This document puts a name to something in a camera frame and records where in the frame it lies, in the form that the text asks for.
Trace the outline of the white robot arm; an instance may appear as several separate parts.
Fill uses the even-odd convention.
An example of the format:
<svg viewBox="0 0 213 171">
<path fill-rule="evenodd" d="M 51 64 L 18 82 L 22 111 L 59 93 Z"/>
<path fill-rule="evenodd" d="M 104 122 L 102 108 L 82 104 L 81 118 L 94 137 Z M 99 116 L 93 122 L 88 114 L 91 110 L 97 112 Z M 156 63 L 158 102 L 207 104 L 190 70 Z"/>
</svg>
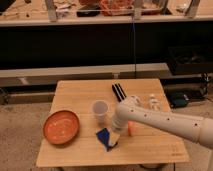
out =
<svg viewBox="0 0 213 171">
<path fill-rule="evenodd" d="M 129 96 L 115 108 L 112 131 L 122 133 L 129 121 L 146 124 L 213 149 L 213 119 L 145 109 L 140 106 L 137 96 Z"/>
</svg>

